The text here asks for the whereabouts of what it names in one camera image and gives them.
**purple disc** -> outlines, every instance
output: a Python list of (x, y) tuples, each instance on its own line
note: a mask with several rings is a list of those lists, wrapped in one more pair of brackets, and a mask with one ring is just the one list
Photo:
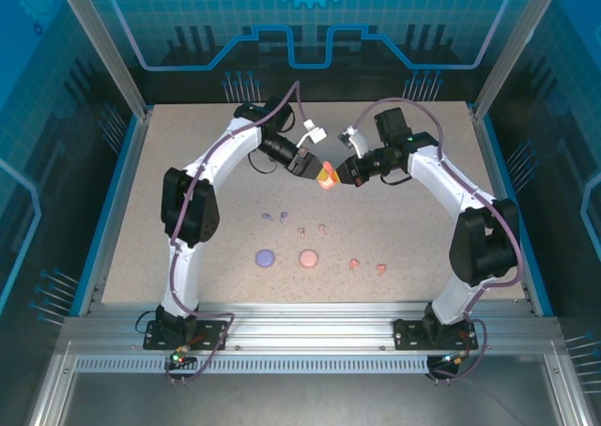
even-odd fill
[(254, 261), (262, 268), (268, 268), (275, 262), (275, 254), (271, 250), (261, 250), (256, 254)]

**pink disc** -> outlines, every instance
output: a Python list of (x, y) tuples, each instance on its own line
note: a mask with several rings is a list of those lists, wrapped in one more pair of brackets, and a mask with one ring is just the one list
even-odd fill
[(319, 256), (313, 250), (304, 250), (299, 256), (300, 266), (304, 268), (313, 268), (315, 265), (317, 265), (318, 260)]

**enclosure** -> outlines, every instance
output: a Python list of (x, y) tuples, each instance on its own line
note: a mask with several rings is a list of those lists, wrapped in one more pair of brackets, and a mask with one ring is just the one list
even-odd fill
[[(2, 1), (3, 424), (596, 424), (597, 0)], [(177, 388), (170, 351), (144, 349), (140, 315), (169, 274), (165, 172), (295, 81), (328, 134), (305, 142), (321, 162), (353, 155), (337, 136), (371, 102), (403, 98), (441, 122), (467, 178), (516, 203), (524, 278), (475, 306), (488, 346), (463, 382), (424, 377), (448, 349), (395, 349), (393, 322), (421, 320), (453, 276), (437, 198), (376, 177), (325, 191), (259, 152), (217, 191), (198, 275), (198, 310), (236, 315), (224, 349)], [(374, 116), (397, 106), (363, 120), (370, 148)], [(272, 267), (255, 264), (263, 249)], [(196, 370), (209, 351), (194, 355)]]

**black mounting plate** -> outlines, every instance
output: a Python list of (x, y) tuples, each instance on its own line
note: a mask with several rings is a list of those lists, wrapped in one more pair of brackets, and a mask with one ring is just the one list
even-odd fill
[(396, 351), (463, 351), (466, 349), (466, 344), (459, 337), (459, 332), (462, 331), (473, 335), (470, 338), (470, 350), (478, 349), (478, 339), (473, 323), (464, 321), (451, 327), (456, 328), (456, 332), (448, 334), (449, 339), (439, 340), (438, 345), (435, 346), (428, 339), (422, 320), (396, 320), (393, 322), (394, 349)]
[[(212, 351), (219, 340), (220, 334), (225, 330), (225, 326), (227, 326), (226, 321), (196, 321), (196, 331), (193, 337), (202, 335), (204, 338), (195, 342), (190, 349), (193, 351)], [(146, 334), (142, 345), (144, 349), (174, 351), (182, 344), (186, 344), (183, 337), (163, 327), (158, 321), (149, 321), (146, 325)], [(225, 349), (225, 339), (218, 349)]]

